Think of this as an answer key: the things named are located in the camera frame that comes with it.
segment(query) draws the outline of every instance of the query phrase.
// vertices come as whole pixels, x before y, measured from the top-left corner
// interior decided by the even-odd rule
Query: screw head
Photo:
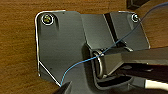
[[[41,20],[45,25],[51,25],[53,23],[53,17],[50,14],[44,14]]]
[[[133,22],[138,22],[139,18],[138,18],[138,15],[137,14],[133,14],[132,15],[132,21]]]

